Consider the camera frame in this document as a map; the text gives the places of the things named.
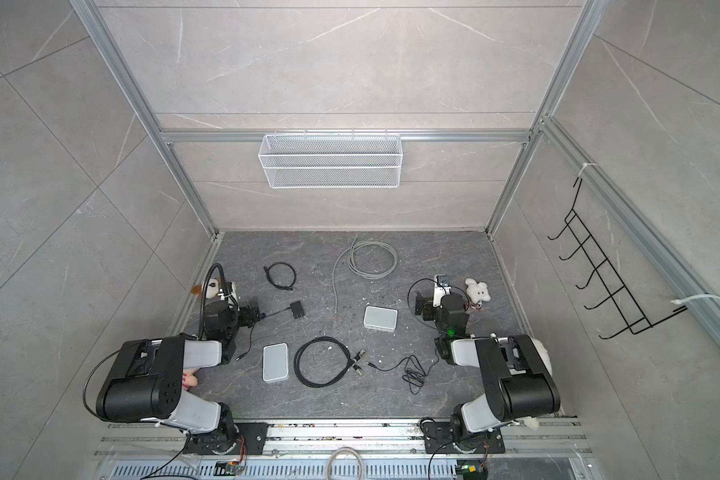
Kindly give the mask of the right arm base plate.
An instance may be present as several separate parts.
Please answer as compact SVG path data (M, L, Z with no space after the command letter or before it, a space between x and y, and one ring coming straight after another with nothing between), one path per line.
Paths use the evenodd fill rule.
M457 433L449 422L426 417L418 422L428 454L503 454L506 452L499 430Z

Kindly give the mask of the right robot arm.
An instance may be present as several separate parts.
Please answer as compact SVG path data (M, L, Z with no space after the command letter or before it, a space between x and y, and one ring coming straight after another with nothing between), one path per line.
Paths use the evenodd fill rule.
M468 293L451 285L446 276L425 280L430 296L417 294L413 315L430 322L437 332L437 356L453 366L480 372L483 393L455 407L449 421L451 442L470 447L480 436L519 420L559 411L559 390L548 368L548 356L527 334L477 337L467 332Z

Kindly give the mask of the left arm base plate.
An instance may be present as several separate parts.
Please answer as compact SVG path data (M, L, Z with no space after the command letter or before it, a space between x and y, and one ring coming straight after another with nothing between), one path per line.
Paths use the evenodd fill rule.
M220 426L212 432L191 434L183 453L196 455L261 455L269 424L264 422L236 423L234 427Z

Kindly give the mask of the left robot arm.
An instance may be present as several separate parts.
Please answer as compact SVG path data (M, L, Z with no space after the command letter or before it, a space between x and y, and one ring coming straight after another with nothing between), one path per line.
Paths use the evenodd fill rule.
M108 356L113 364L94 405L84 408L104 422L155 423L183 431L185 449L222 455L242 449L244 433L231 408L196 396L184 383L196 371L227 365L241 327L260 320L256 306L242 307L221 264L214 263L200 286L198 333L132 340Z

